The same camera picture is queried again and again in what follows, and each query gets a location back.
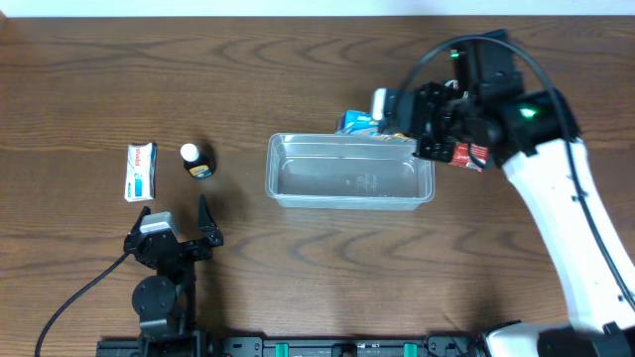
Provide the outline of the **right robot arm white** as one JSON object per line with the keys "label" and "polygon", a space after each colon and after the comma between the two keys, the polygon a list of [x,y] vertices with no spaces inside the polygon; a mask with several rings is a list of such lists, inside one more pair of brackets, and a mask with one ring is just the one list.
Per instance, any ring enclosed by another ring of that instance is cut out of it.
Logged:
{"label": "right robot arm white", "polygon": [[630,356],[634,266],[596,189],[587,148],[564,96],[504,30],[460,36],[448,52],[455,84],[417,85],[416,63],[396,89],[374,93],[383,134],[449,162],[457,145],[484,147],[527,205],[556,268],[568,321],[513,322],[481,335],[475,356]]}

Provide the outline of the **small dark bottle white cap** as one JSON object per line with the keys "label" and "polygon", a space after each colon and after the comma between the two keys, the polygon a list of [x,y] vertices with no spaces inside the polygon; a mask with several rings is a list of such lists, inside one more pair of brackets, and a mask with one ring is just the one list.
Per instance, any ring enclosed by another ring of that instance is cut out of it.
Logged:
{"label": "small dark bottle white cap", "polygon": [[180,154],[185,170],[195,179],[206,179],[215,172],[215,163],[202,153],[197,145],[186,143],[181,146]]}

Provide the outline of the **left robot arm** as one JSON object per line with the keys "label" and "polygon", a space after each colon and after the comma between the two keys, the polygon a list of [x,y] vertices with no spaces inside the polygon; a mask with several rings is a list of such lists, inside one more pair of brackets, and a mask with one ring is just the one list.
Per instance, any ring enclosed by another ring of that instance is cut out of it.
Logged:
{"label": "left robot arm", "polygon": [[200,238],[181,242],[170,212],[152,213],[144,207],[124,240],[124,251],[155,272],[142,280],[132,295],[143,356],[218,354],[217,343],[195,322],[194,264],[209,260],[212,250],[224,244],[204,196],[198,202],[197,230]]}

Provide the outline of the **red medicine sachet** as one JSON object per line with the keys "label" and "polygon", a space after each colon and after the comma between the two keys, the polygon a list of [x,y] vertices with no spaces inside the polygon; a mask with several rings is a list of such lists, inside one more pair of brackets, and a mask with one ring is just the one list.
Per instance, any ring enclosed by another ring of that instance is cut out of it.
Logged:
{"label": "red medicine sachet", "polygon": [[455,167],[481,172],[487,164],[489,151],[485,147],[456,144],[450,164]]}

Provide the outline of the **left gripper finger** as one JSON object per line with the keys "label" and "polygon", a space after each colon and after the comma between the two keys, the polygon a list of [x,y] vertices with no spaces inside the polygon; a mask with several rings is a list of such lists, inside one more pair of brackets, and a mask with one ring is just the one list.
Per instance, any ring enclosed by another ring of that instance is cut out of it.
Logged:
{"label": "left gripper finger", "polygon": [[203,194],[199,196],[197,212],[197,229],[203,236],[214,236],[218,230],[211,213],[207,207],[206,198]]}
{"label": "left gripper finger", "polygon": [[142,225],[142,221],[144,219],[145,216],[149,215],[151,213],[151,209],[149,206],[144,206],[137,218],[137,220],[135,221],[133,227],[131,228],[130,232],[131,233],[140,233],[140,227]]}

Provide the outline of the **clear plastic container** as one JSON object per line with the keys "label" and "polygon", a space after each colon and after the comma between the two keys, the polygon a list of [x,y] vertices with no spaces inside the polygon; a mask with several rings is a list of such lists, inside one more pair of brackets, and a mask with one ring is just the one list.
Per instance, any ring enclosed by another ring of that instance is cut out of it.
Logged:
{"label": "clear plastic container", "polygon": [[265,190],[284,207],[415,210],[436,193],[435,165],[409,143],[335,134],[270,138]]}

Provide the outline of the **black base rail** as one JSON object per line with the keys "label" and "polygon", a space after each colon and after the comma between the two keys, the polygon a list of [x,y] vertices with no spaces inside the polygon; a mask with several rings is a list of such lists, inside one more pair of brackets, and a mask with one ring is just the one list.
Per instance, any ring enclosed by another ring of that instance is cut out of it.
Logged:
{"label": "black base rail", "polygon": [[195,343],[100,341],[97,357],[217,356],[217,357],[487,357],[471,336],[430,335],[421,339],[271,339],[231,337],[206,348]]}

